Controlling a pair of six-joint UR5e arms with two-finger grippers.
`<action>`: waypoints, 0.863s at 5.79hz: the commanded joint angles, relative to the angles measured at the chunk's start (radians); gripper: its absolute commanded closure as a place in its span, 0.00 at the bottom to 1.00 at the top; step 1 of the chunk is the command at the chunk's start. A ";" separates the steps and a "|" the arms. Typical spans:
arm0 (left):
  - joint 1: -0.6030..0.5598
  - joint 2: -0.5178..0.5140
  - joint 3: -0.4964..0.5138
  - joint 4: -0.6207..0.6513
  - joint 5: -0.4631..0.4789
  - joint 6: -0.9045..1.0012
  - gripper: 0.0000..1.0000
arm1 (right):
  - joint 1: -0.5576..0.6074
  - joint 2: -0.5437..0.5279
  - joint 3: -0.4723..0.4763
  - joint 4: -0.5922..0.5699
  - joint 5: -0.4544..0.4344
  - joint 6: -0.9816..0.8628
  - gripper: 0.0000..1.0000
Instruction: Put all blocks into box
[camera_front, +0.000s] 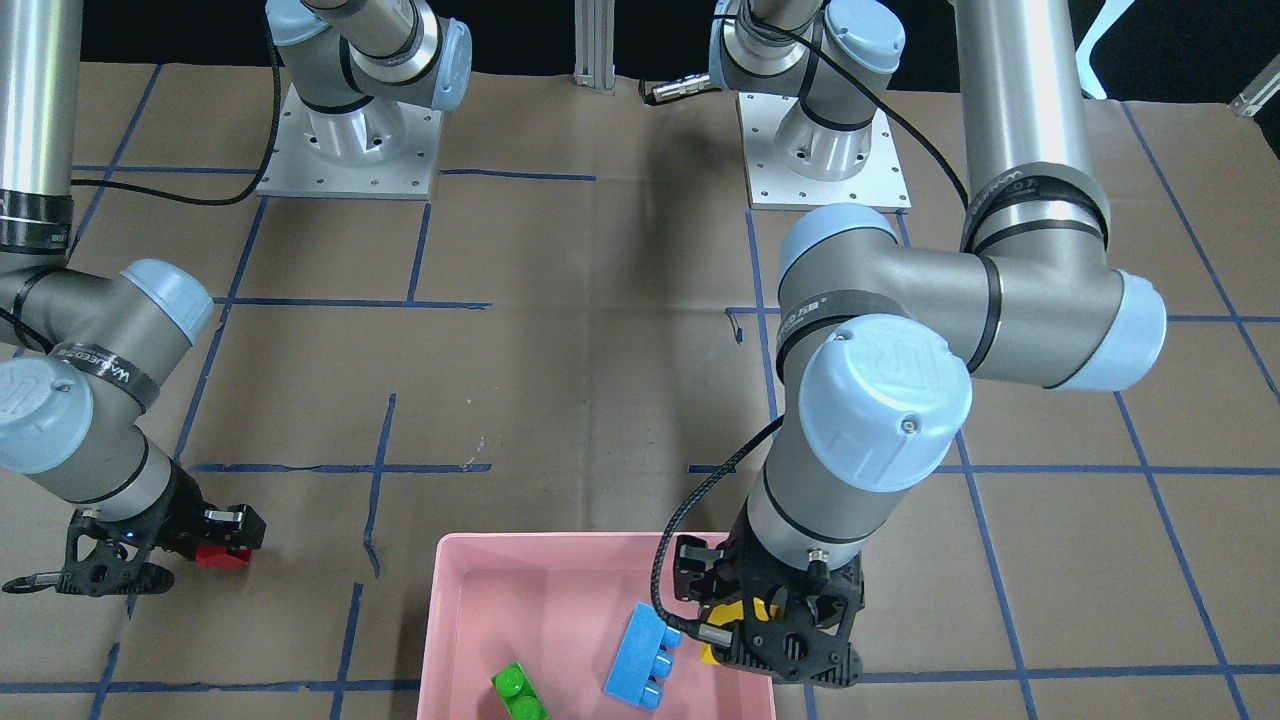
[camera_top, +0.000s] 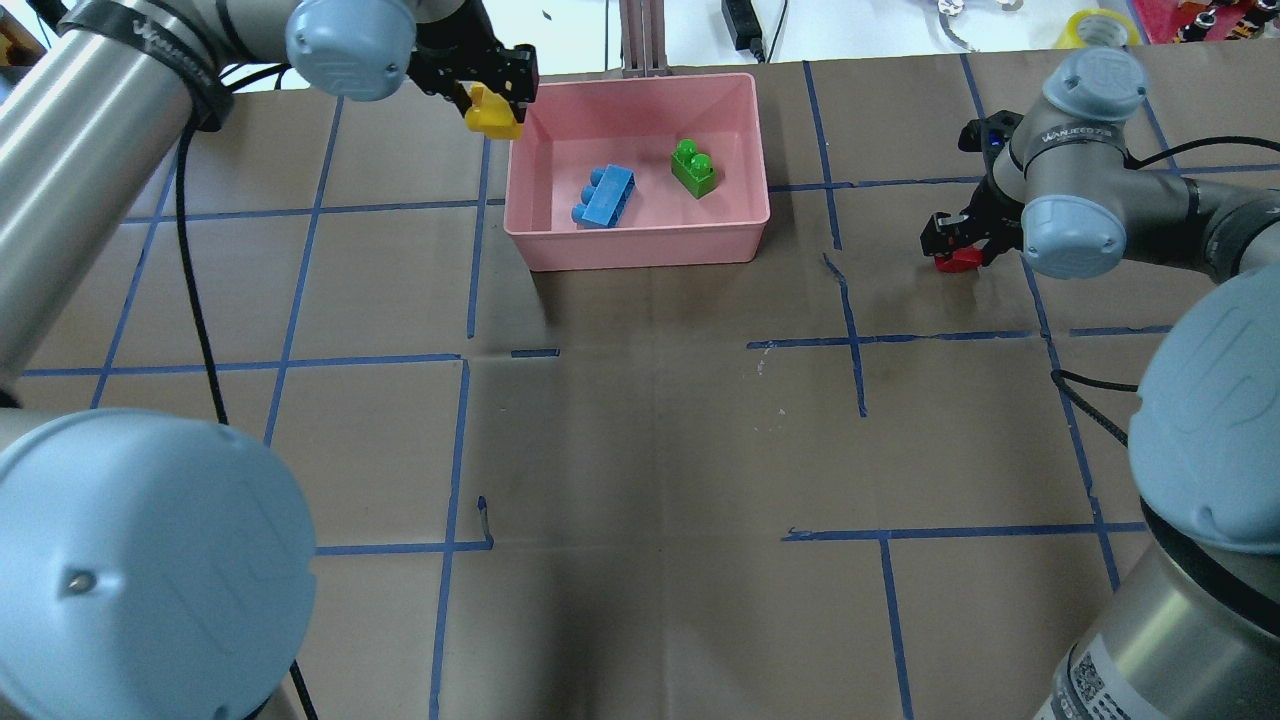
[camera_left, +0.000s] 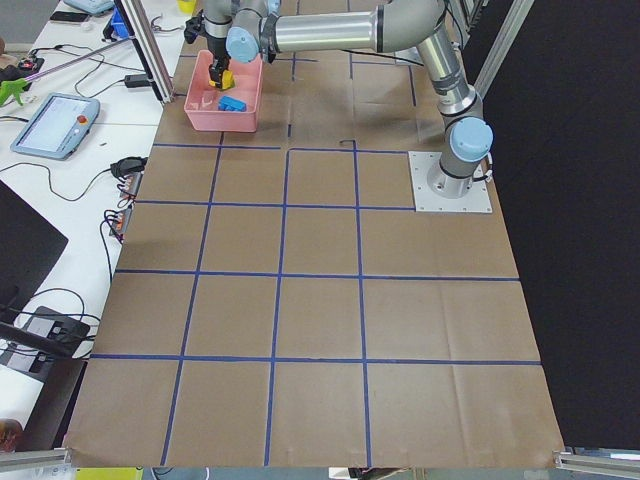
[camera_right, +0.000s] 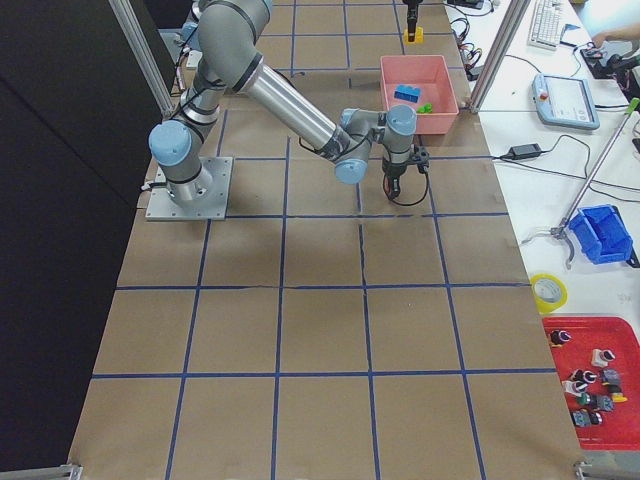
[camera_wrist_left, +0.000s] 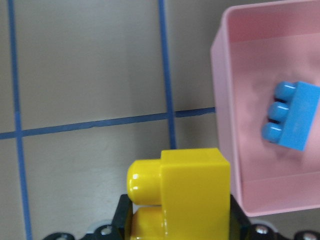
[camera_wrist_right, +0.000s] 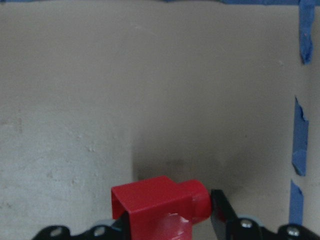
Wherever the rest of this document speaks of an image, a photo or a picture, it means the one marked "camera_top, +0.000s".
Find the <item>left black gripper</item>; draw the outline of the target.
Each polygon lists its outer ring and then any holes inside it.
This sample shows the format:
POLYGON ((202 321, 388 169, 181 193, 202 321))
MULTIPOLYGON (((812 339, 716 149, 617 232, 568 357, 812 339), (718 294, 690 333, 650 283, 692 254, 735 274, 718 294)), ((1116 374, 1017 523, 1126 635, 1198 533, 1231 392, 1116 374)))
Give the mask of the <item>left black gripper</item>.
POLYGON ((474 106, 471 83, 484 83, 526 122, 540 85, 538 50, 531 44, 507 47, 498 40, 483 1, 410 1, 415 46, 408 78, 428 95, 451 101, 460 113, 474 106))

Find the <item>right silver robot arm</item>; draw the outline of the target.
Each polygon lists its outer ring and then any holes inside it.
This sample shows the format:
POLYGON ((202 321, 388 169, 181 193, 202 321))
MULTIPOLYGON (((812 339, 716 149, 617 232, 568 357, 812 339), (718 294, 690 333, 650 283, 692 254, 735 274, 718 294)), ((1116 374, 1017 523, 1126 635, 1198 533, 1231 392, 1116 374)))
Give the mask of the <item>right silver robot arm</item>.
POLYGON ((1132 260, 1213 290, 1149 361, 1121 433, 1151 544, 1059 662, 1039 719, 1277 716, 1277 192, 1151 170, 1125 124, 1149 77, 1128 51, 1083 47, 1036 105, 970 122, 986 176, 934 214, 937 266, 1011 249, 1042 275, 1132 260))

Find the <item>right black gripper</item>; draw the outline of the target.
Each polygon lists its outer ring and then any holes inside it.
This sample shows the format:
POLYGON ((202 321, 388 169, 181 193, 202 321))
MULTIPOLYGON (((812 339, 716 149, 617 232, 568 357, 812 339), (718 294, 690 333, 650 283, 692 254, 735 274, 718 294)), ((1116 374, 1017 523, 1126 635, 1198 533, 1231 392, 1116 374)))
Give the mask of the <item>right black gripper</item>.
POLYGON ((982 266, 989 266, 1006 252, 1021 251, 1023 204, 1000 190, 995 178, 995 163, 1021 119, 1019 113, 1001 110, 969 120, 960 131, 957 149, 980 154, 986 174, 961 213, 937 211, 925 223, 920 233, 922 252, 934 263, 951 263, 957 252, 977 245, 982 246, 982 266))

